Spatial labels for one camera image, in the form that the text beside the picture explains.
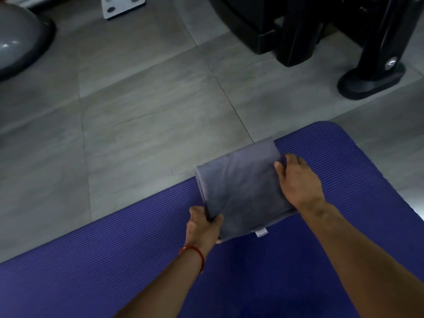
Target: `red string bracelet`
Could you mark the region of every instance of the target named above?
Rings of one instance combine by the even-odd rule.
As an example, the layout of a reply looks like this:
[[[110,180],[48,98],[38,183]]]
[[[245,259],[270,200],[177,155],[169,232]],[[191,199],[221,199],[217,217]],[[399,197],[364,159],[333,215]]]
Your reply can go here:
[[[192,249],[194,251],[197,251],[197,253],[199,254],[199,256],[202,258],[202,267],[200,268],[200,272],[199,273],[203,273],[203,267],[205,266],[205,257],[203,256],[202,251],[200,251],[199,249],[197,249],[194,246],[185,246],[185,247],[182,247],[180,249],[180,252],[178,252],[178,254],[181,254],[181,252],[184,251],[185,249]]]

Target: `gray towel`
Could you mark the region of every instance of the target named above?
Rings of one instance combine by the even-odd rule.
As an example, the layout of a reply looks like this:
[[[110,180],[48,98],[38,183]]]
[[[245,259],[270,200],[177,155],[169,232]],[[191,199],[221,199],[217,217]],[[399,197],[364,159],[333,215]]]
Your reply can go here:
[[[281,192],[272,139],[249,145],[196,168],[208,216],[224,215],[222,240],[258,231],[296,213]]]

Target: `metal bolt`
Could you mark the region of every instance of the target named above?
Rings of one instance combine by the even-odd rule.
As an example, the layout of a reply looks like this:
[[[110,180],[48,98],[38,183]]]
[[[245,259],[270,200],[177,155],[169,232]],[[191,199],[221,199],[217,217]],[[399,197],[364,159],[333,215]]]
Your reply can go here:
[[[397,57],[390,58],[388,62],[386,62],[386,65],[384,68],[386,70],[392,69],[395,63],[397,62]]]

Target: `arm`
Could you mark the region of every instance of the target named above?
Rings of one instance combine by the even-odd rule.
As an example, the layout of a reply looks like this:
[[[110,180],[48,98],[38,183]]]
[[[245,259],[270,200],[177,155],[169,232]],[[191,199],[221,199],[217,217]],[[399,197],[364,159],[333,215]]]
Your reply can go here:
[[[424,284],[326,203],[318,176],[287,154],[275,163],[281,189],[320,241],[363,318],[424,317]]]
[[[223,216],[213,222],[206,220],[205,209],[190,208],[185,246],[197,247],[207,257],[218,242]],[[202,260],[192,249],[185,249],[156,279],[118,312],[115,318],[176,317],[181,310],[188,290],[201,269]]]

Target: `ribbed mat surface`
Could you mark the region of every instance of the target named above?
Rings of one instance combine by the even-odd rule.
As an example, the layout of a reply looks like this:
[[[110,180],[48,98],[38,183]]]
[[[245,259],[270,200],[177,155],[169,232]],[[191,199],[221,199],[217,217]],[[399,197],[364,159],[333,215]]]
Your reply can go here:
[[[424,280],[424,222],[337,125],[276,140],[319,175],[329,202]],[[111,317],[177,255],[194,178],[0,265],[0,317]],[[299,215],[216,246],[180,317],[358,317]]]

